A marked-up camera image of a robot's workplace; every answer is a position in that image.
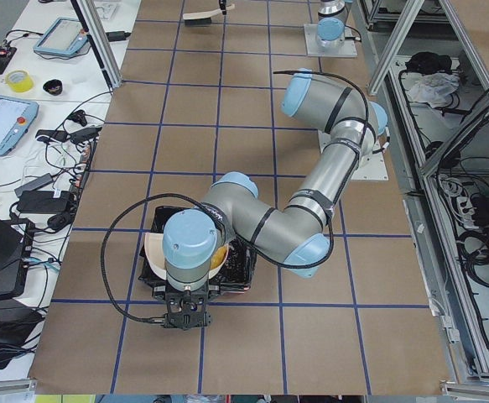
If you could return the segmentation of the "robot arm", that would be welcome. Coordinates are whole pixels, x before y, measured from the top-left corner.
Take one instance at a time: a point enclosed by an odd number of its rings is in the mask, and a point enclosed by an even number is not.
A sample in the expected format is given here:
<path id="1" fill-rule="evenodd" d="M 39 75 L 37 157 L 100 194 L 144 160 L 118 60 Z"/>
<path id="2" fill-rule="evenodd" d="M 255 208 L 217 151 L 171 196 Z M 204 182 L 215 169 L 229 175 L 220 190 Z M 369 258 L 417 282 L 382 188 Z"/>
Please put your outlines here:
<path id="1" fill-rule="evenodd" d="M 273 55 L 353 57 L 348 1 L 219 1 L 225 23 Z"/>
<path id="2" fill-rule="evenodd" d="M 281 109 L 329 136 L 314 169 L 278 210 L 258 198 L 256 184 L 240 172 L 216 181 L 195 208 L 172 215 L 164 225 L 166 270 L 164 326 L 206 327 L 211 298 L 209 271 L 215 252 L 233 239 L 271 263 L 310 277 L 333 249 L 335 207 L 355 170 L 372 153 L 388 117 L 348 80 L 326 73 L 291 71 Z"/>

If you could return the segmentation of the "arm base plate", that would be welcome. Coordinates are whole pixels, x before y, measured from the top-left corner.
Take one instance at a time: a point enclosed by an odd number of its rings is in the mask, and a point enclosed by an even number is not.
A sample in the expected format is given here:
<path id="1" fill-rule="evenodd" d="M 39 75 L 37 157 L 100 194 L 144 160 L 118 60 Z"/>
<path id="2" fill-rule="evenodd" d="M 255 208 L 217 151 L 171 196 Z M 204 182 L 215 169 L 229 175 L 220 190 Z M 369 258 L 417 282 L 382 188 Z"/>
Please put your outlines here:
<path id="1" fill-rule="evenodd" d="M 344 34 L 333 41 L 324 41 L 317 34 L 317 24 L 304 25 L 304 40 L 307 56 L 330 58 L 356 58 L 356 41 L 353 30 L 345 27 Z"/>
<path id="2" fill-rule="evenodd" d="M 362 160 L 360 166 L 354 171 L 353 181 L 387 181 L 388 171 L 384 159 L 384 150 L 390 143 L 389 128 L 386 127 L 378 136 L 372 153 Z"/>

